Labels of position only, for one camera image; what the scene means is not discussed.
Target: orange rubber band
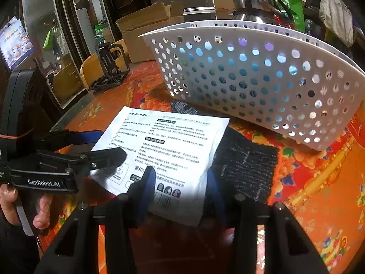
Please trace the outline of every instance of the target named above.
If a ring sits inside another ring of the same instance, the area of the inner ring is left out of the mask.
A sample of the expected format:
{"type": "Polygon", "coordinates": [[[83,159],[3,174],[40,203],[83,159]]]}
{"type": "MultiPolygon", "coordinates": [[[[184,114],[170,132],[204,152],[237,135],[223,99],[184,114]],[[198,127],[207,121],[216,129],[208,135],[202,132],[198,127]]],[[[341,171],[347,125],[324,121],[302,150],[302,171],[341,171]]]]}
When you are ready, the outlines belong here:
{"type": "Polygon", "coordinates": [[[28,135],[31,131],[33,131],[33,128],[31,128],[28,132],[25,132],[24,134],[21,134],[20,136],[7,136],[7,135],[1,135],[0,134],[0,138],[18,140],[18,139],[28,135]]]}

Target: black sleeve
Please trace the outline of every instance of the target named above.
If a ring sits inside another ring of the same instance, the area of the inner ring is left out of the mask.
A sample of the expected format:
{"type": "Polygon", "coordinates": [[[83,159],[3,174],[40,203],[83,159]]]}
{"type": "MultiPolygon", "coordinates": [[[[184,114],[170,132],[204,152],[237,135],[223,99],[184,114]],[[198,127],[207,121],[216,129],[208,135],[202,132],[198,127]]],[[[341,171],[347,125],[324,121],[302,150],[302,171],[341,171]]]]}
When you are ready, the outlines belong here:
{"type": "Polygon", "coordinates": [[[27,236],[22,227],[10,224],[0,209],[0,272],[33,274],[38,263],[35,236],[27,236]]]}

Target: stainless steel kettle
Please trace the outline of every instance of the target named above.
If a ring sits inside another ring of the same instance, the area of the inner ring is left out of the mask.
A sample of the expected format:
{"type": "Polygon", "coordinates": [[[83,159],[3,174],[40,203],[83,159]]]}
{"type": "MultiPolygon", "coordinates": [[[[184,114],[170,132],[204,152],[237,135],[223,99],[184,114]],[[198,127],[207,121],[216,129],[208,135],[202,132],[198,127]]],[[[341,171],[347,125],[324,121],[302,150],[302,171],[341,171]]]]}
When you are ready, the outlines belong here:
{"type": "Polygon", "coordinates": [[[276,15],[283,24],[292,23],[293,16],[288,7],[281,0],[277,1],[288,17],[278,9],[275,0],[233,0],[236,11],[232,19],[279,25],[274,16],[276,15]]]}

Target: white package with chinese text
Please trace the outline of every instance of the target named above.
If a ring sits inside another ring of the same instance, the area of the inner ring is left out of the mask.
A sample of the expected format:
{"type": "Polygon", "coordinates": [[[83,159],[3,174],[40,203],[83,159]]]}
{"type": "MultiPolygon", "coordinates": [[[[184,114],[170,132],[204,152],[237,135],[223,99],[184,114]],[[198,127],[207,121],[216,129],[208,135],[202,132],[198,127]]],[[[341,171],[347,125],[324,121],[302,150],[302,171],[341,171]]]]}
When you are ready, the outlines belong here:
{"type": "Polygon", "coordinates": [[[140,180],[147,166],[153,166],[156,189],[149,211],[197,225],[203,211],[207,169],[228,122],[228,118],[124,107],[93,150],[121,147],[127,159],[117,168],[92,171],[92,178],[118,195],[140,180]]]}

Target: television screen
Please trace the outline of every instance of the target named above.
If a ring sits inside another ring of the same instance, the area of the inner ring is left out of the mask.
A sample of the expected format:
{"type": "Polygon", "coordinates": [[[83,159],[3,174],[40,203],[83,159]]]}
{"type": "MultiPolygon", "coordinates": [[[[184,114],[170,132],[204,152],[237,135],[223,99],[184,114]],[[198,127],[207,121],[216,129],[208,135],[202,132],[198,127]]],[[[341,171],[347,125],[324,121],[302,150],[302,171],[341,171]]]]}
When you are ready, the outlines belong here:
{"type": "Polygon", "coordinates": [[[21,21],[15,17],[0,30],[0,49],[11,71],[35,51],[21,21]]]}

